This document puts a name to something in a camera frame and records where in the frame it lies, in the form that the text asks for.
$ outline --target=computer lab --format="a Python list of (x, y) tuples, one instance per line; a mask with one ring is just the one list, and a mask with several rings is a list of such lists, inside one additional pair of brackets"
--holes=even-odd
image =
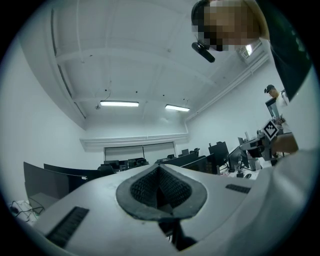
[(320, 84), (299, 17), (262, 0), (22, 5), (0, 65), (4, 244), (305, 250), (319, 218)]

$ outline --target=dark clothing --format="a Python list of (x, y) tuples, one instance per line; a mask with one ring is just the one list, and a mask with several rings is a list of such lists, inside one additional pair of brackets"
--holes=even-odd
[(311, 59), (285, 16), (269, 1), (256, 2), (266, 19), (275, 66), (291, 101), (311, 68)]

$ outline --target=fluorescent light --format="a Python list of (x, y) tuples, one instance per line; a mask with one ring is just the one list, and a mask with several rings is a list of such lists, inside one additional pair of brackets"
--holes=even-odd
[(185, 112), (188, 112), (190, 110), (190, 108), (173, 106), (173, 105), (166, 105), (165, 108), (167, 110), (178, 110), (178, 111), (185, 111)]
[(251, 47), (251, 44), (248, 44), (246, 47), (246, 50), (248, 52), (248, 55), (250, 56), (252, 54), (252, 47)]
[(138, 107), (139, 102), (132, 101), (113, 101), (113, 100), (101, 100), (101, 106), (114, 106), (114, 107)]

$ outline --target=person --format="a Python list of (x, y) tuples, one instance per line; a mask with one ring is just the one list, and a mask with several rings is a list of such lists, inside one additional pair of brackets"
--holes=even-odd
[[(216, 51), (228, 51), (269, 40), (274, 64), (291, 101), (305, 80), (312, 62), (298, 33), (283, 14), (265, 0), (201, 0), (191, 11), (191, 22), (198, 41)], [(277, 139), (276, 150), (298, 150), (294, 136)]]
[(289, 105), (289, 99), (284, 91), (278, 92), (278, 90), (272, 85), (269, 84), (266, 89), (264, 89), (264, 93), (269, 94), (272, 98), (275, 99), (276, 108), (279, 112), (280, 125), (283, 128), (283, 133), (291, 133), (290, 127), (286, 122), (285, 117), (283, 116), (283, 109)]

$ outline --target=black mesh cover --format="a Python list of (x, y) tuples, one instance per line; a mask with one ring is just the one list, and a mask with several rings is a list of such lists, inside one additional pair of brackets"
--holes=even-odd
[[(173, 208), (171, 213), (158, 209), (158, 190)], [(198, 181), (165, 165), (155, 164), (121, 183), (116, 199), (137, 219), (171, 222), (196, 215), (207, 199), (207, 190)]]

